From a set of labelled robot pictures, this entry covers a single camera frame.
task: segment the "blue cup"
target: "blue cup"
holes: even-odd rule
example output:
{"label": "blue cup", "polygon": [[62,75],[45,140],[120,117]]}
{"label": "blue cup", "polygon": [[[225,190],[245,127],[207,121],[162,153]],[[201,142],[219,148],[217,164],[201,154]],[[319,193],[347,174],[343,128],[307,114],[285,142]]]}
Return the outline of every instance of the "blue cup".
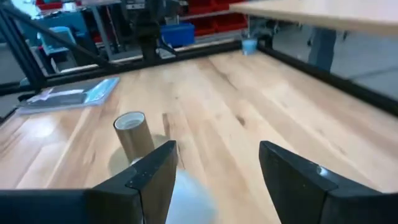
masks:
{"label": "blue cup", "polygon": [[256,52],[257,40],[256,39],[246,39],[242,40],[242,50],[244,55],[251,55]]}

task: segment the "blue bin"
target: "blue bin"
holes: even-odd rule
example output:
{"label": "blue bin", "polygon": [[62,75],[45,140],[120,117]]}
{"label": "blue bin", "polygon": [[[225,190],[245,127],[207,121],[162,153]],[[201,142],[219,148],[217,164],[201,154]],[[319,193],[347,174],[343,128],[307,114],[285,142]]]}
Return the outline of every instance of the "blue bin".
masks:
{"label": "blue bin", "polygon": [[195,26],[191,23],[166,25],[160,28],[164,41],[173,47],[195,43]]}

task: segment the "wooden tabletop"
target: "wooden tabletop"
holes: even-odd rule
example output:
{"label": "wooden tabletop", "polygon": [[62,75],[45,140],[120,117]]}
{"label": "wooden tabletop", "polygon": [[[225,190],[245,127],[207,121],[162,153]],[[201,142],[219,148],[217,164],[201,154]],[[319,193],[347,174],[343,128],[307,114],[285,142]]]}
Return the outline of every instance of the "wooden tabletop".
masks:
{"label": "wooden tabletop", "polygon": [[332,29],[398,35],[396,0],[263,0],[232,4],[229,8]]}
{"label": "wooden tabletop", "polygon": [[269,140],[383,192],[398,191],[398,120],[264,54],[212,55],[121,75],[103,106],[11,117],[0,188],[92,187],[127,167],[113,121],[143,111],[154,138],[215,199],[215,223],[280,223],[261,174]]}

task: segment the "cardboard tube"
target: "cardboard tube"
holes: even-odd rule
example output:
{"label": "cardboard tube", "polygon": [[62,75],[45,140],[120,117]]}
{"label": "cardboard tube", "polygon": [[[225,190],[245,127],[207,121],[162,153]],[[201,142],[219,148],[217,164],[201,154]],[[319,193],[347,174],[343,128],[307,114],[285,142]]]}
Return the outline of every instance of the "cardboard tube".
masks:
{"label": "cardboard tube", "polygon": [[144,113],[125,113],[114,121],[113,127],[129,163],[155,149]]}

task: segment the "wood grain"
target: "wood grain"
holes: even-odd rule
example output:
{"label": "wood grain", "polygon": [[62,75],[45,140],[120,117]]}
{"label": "wood grain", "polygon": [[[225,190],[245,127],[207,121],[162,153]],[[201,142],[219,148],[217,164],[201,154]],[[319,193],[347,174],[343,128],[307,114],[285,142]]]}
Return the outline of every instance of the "wood grain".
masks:
{"label": "wood grain", "polygon": [[258,161],[261,140],[398,190],[398,120],[264,54],[212,55],[120,77],[103,106],[11,117],[0,128],[0,188],[104,181],[120,161],[113,121],[143,111],[154,136],[177,140],[178,166],[210,191],[217,223],[280,223]]}
{"label": "wood grain", "polygon": [[398,35],[395,0],[263,0],[232,4],[234,12],[338,30]]}

